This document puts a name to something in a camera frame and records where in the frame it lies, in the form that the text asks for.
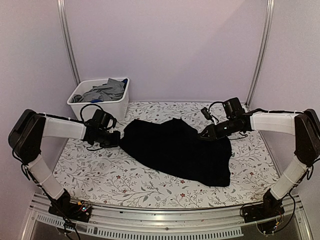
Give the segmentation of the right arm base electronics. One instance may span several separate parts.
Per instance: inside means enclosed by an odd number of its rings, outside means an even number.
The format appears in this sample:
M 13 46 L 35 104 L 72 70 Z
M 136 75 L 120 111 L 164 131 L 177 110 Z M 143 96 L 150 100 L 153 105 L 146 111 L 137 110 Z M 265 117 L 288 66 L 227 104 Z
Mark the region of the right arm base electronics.
M 246 203 L 239 210 L 245 223 L 256 222 L 258 231 L 263 235 L 274 234 L 278 229 L 285 210 L 282 205 L 272 210 L 265 210 L 263 204 Z

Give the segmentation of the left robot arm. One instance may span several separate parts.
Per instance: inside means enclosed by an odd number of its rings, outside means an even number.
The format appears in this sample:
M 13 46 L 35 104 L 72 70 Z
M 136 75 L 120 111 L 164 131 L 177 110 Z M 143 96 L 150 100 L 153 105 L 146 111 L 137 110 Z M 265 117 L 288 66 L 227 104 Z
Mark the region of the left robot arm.
M 41 156 L 43 138 L 81 140 L 103 148 L 117 147 L 121 133 L 115 130 L 117 120 L 109 113 L 97 109 L 89 120 L 77 120 L 26 109 L 8 136 L 12 155 L 33 177 L 36 184 L 48 195 L 52 205 L 63 216 L 74 213 L 71 196 L 55 179 Z

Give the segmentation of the black t-shirt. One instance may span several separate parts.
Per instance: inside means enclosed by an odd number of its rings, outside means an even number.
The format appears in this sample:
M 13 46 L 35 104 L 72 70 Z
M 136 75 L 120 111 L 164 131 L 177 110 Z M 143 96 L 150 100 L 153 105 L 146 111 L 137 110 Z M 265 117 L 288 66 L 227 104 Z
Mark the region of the black t-shirt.
M 208 187 L 228 187 L 231 141 L 198 138 L 198 131 L 182 119 L 163 123 L 135 119 L 124 128 L 119 146 L 142 165 Z

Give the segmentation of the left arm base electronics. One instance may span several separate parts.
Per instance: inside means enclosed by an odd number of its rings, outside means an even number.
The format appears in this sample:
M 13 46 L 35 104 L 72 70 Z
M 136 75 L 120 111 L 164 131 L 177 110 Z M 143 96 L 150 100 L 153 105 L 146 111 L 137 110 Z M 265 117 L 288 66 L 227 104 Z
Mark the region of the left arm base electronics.
M 48 212 L 66 219 L 88 223 L 92 213 L 92 205 L 84 201 L 78 203 L 54 200 Z

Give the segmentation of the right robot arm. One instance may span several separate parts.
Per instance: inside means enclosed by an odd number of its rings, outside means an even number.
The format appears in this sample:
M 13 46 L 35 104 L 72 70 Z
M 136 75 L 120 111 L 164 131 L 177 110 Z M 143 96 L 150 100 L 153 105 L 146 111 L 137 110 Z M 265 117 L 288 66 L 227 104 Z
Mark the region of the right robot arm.
M 269 218 L 282 199 L 296 187 L 320 156 L 320 120 L 317 112 L 255 109 L 230 113 L 226 121 L 207 125 L 198 137 L 216 141 L 235 132 L 261 132 L 276 162 L 282 167 L 279 179 L 263 195 L 258 213 Z

